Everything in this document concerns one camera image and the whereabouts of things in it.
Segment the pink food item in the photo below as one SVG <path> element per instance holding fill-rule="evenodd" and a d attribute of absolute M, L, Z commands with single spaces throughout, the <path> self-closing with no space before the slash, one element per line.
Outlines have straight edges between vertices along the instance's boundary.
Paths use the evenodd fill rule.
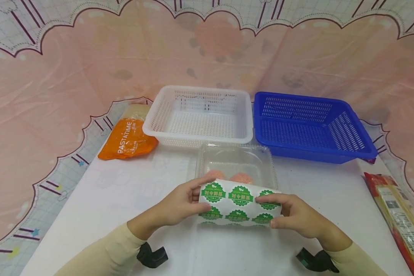
<path fill-rule="evenodd" d="M 215 177 L 216 179 L 225 180 L 225 174 L 219 169 L 212 169 L 211 171 L 208 171 L 204 176 L 211 176 Z"/>
<path fill-rule="evenodd" d="M 230 181 L 244 183 L 244 184 L 253 184 L 253 178 L 250 177 L 250 175 L 245 174 L 243 172 L 239 172 L 229 179 Z"/>

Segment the person's left hand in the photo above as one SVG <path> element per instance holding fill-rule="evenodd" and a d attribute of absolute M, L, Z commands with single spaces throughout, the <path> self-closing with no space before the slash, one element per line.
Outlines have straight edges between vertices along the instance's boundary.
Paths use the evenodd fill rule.
<path fill-rule="evenodd" d="M 210 204 L 198 200 L 200 186 L 213 180 L 214 177 L 201 177 L 177 186 L 157 205 L 129 220 L 128 229 L 145 241 L 162 226 L 175 225 L 191 215 L 210 211 Z"/>
<path fill-rule="evenodd" d="M 213 180 L 214 177 L 200 177 L 183 183 L 152 207 L 158 214 L 161 226 L 175 225 L 191 215 L 210 211 L 210 204 L 199 203 L 198 200 L 200 186 Z"/>

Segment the table surface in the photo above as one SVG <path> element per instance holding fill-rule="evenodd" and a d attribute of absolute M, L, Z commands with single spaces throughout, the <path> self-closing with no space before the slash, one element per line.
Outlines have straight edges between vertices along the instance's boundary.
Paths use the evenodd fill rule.
<path fill-rule="evenodd" d="M 192 179 L 196 157 L 196 150 L 158 146 L 141 158 L 95 158 L 21 275 L 53 275 L 83 248 Z M 362 160 L 334 165 L 273 159 L 281 192 L 297 194 L 336 223 L 388 275 L 411 275 L 362 179 L 363 171 L 389 174 L 380 159 L 375 165 Z M 198 226 L 194 218 L 164 227 L 149 244 L 153 250 L 164 246 L 169 261 L 156 269 L 138 264 L 132 274 L 315 275 L 295 255 L 302 247 L 317 253 L 317 241 L 289 230 L 252 228 Z"/>

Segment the sleeve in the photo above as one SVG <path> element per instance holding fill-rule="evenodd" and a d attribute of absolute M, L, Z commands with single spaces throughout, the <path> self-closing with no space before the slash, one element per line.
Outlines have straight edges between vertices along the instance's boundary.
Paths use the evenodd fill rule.
<path fill-rule="evenodd" d="M 326 251 L 341 276 L 387 276 L 387 274 L 362 250 L 353 244 L 338 252 Z"/>
<path fill-rule="evenodd" d="M 55 276 L 125 275 L 135 264 L 140 246 L 144 243 L 124 223 L 83 249 L 60 268 Z"/>

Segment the cartoon background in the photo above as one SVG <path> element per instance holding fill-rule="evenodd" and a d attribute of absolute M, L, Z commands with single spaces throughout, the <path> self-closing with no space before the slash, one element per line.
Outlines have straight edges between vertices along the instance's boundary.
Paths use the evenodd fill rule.
<path fill-rule="evenodd" d="M 414 204 L 414 0 L 0 0 L 0 275 L 168 84 L 343 99 Z"/>

